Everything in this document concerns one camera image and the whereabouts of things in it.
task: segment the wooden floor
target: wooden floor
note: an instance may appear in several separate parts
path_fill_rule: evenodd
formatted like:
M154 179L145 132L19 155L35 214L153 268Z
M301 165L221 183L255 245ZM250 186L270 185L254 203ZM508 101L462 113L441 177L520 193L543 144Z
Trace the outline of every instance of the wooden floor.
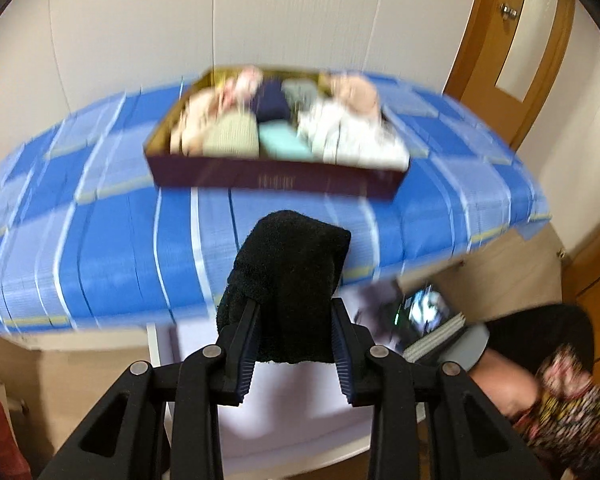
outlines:
M471 319L501 316L560 300L560 241L551 227L525 242L515 231L436 277L449 301ZM39 472L108 386L143 348L109 352L33 352L0 339L0 378L11 397L25 399L27 417L13 425L32 471ZM366 478L362 454L299 480Z

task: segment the white table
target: white table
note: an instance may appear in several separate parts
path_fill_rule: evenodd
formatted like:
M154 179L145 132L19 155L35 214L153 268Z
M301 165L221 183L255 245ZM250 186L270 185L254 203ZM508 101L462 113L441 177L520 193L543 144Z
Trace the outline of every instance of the white table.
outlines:
M340 294L349 315L354 289ZM150 327L153 366L170 364L212 344L215 320ZM280 478L324 467L368 449L372 408L352 408L334 365L257 363L251 389L238 408L219 406L222 464L230 478ZM171 412L166 426L170 429ZM419 406L418 420L424 418Z

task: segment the ironing board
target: ironing board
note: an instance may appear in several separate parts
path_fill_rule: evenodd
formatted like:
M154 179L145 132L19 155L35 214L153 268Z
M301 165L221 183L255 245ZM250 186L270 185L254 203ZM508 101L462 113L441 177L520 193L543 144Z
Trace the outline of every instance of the ironing board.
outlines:
M214 317L259 218L292 209L352 233L343 284L476 250L550 218L542 190L448 96L366 74L411 155L392 202L246 189L158 189L142 144L188 82L116 94L0 164L0 333Z

